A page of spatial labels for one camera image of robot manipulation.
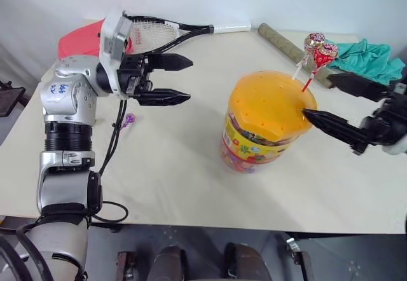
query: white table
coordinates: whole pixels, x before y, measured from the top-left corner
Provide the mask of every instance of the white table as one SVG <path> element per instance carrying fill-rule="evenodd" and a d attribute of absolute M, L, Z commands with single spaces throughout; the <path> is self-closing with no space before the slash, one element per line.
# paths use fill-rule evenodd
<path fill-rule="evenodd" d="M 304 32 L 283 32 L 301 46 Z M 356 41 L 354 36 L 328 36 Z M 270 168 L 242 175 L 227 169 L 218 148 L 233 86 L 253 71 L 292 73 L 294 64 L 255 32 L 201 36 L 172 52 L 194 61 L 180 72 L 155 71 L 155 87 L 192 98 L 174 107 L 139 107 L 102 178 L 104 199 L 130 210 L 127 223 L 255 228 L 333 233 L 402 233 L 407 213 L 405 155 L 350 148 L 313 128 Z M 50 79 L 49 70 L 43 80 Z M 307 74 L 299 78 L 306 81 Z M 38 86 L 0 148 L 0 215 L 37 217 L 39 152 L 45 139 Z M 319 108 L 358 125 L 378 105 L 310 86 Z M 111 135 L 118 100 L 98 100 L 93 149 L 98 170 Z M 105 206 L 101 216 L 117 218 Z"/>

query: yellow container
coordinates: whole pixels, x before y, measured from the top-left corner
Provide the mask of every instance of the yellow container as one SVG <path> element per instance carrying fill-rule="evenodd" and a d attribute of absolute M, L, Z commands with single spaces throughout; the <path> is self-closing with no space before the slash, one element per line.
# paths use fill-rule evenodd
<path fill-rule="evenodd" d="M 303 83 L 277 71 L 255 72 L 236 84 L 224 123 L 221 156 L 241 173 L 253 173 L 279 157 L 312 124 L 304 108 L 317 109 Z"/>

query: teal cloth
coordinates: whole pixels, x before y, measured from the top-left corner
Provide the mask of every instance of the teal cloth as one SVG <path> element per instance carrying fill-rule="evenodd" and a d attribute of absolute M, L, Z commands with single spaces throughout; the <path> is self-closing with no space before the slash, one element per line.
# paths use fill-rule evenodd
<path fill-rule="evenodd" d="M 338 58 L 328 67 L 353 72 L 383 85 L 388 85 L 393 79 L 401 79 L 405 64 L 400 58 L 390 59 L 389 45 L 368 44 L 366 39 L 359 43 L 336 45 Z"/>

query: white wall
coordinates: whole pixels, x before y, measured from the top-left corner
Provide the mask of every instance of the white wall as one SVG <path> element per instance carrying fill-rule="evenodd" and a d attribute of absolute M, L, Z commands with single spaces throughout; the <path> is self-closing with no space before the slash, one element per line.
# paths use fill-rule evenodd
<path fill-rule="evenodd" d="M 9 53 L 0 50 L 0 70 L 12 56 L 20 75 L 39 79 L 59 37 L 113 6 L 196 24 L 249 18 L 276 29 L 354 33 L 390 44 L 395 55 L 407 47 L 407 0 L 0 0 L 0 47 Z"/>

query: colorful label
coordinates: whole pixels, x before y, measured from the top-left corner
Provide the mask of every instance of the colorful label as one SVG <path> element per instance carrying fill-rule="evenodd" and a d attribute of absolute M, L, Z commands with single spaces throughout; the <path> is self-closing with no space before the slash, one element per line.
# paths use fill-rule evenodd
<path fill-rule="evenodd" d="M 249 140 L 245 135 L 250 134 L 242 130 L 233 113 L 228 113 L 225 119 L 223 142 L 225 146 L 241 160 L 253 164 L 263 164 L 273 161 L 281 155 L 294 140 L 282 139 L 275 142 L 268 142 L 269 146 L 265 146 L 259 143 L 253 142 L 261 139 L 260 136 L 252 134 L 252 139 Z"/>

